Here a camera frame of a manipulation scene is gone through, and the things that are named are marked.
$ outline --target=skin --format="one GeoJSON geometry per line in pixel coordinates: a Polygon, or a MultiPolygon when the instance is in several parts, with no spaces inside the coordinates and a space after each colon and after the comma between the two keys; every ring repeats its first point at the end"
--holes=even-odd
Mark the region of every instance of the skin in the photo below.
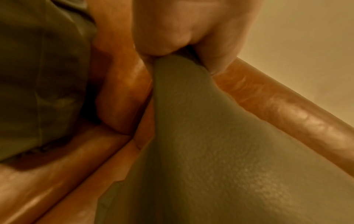
{"type": "Polygon", "coordinates": [[[192,45],[213,74],[235,60],[262,0],[133,0],[135,48],[152,72],[156,57],[192,45]]]}

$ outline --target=human hand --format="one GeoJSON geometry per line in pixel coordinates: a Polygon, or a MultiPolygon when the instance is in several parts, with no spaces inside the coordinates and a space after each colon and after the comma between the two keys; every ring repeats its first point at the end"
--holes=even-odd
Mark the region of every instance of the human hand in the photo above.
{"type": "Polygon", "coordinates": [[[236,58],[262,0],[133,0],[135,48],[152,73],[156,57],[192,45],[213,75],[236,58]]]}

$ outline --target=beige background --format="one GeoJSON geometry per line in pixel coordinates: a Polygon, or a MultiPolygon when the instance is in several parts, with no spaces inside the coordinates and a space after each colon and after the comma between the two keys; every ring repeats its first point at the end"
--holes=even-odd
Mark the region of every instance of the beige background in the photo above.
{"type": "Polygon", "coordinates": [[[354,126],[353,0],[264,0],[239,56],[354,126]]]}

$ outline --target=olive green leather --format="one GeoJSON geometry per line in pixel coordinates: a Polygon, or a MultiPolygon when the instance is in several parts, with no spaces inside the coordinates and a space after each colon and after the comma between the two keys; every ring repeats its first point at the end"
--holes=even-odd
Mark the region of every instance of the olive green leather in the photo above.
{"type": "Polygon", "coordinates": [[[82,0],[0,1],[0,161],[69,135],[96,27],[82,0]]]}
{"type": "Polygon", "coordinates": [[[238,106],[186,52],[156,61],[154,98],[156,136],[96,224],[354,222],[353,179],[238,106]]]}

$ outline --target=brown leather sofa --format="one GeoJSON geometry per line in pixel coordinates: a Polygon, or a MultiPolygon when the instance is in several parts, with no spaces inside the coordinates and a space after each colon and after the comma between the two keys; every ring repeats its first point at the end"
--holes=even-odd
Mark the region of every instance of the brown leather sofa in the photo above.
{"type": "MultiPolygon", "coordinates": [[[[67,145],[0,164],[2,224],[92,224],[98,198],[125,178],[154,135],[152,81],[129,32],[131,1],[88,4],[99,30],[89,95],[102,122],[82,119],[67,145]]],[[[351,126],[241,60],[214,80],[247,111],[354,176],[351,126]]]]}

